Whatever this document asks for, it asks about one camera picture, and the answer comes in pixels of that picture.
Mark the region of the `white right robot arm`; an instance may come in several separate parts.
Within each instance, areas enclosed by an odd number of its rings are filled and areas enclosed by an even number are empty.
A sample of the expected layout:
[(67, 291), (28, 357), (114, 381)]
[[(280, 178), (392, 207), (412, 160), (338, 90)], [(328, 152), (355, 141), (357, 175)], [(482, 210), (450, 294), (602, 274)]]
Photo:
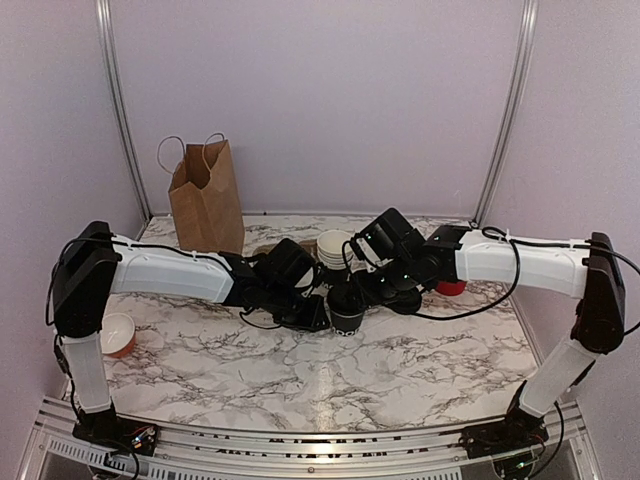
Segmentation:
[(347, 247), (364, 261), (368, 246), (381, 260), (351, 274), (351, 308), (384, 306), (416, 315), (425, 290), (470, 281), (509, 283), (554, 291), (578, 301), (576, 320), (536, 373), (516, 391), (500, 421), (465, 429), (468, 446), (515, 448), (546, 439), (544, 416), (589, 373), (596, 360), (626, 336), (625, 285), (607, 235), (587, 240), (517, 238), (495, 227), (443, 225), (424, 237), (395, 208), (357, 232)]

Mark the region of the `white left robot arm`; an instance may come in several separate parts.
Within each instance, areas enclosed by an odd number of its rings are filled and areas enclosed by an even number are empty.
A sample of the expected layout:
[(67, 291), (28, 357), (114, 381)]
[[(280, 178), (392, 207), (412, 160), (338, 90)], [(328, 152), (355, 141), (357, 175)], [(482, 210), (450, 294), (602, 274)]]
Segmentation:
[(107, 302), (117, 293), (187, 297), (239, 309), (263, 310), (275, 327), (317, 332), (329, 326), (314, 290), (321, 268), (299, 244), (284, 239), (269, 253), (199, 253), (135, 242), (94, 221), (70, 240), (54, 265), (45, 320), (55, 329), (54, 354), (71, 381), (73, 435), (88, 442), (150, 448), (155, 425), (120, 417), (106, 379), (100, 332)]

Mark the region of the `black plastic cup lid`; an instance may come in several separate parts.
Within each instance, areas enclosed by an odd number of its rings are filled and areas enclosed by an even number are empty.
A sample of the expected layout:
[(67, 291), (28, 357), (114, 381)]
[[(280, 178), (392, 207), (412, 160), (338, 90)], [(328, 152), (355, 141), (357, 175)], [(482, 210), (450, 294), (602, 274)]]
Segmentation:
[(348, 285), (336, 285), (327, 295), (327, 304), (332, 315), (356, 317), (363, 315), (366, 307), (360, 295)]

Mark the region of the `single black paper cup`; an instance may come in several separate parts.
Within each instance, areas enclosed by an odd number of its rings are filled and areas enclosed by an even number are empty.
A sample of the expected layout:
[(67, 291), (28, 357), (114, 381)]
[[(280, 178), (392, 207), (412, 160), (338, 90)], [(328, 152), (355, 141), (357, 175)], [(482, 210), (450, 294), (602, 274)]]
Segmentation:
[(343, 315), (338, 312), (331, 312), (331, 328), (334, 333), (343, 337), (355, 335), (362, 324), (364, 314)]

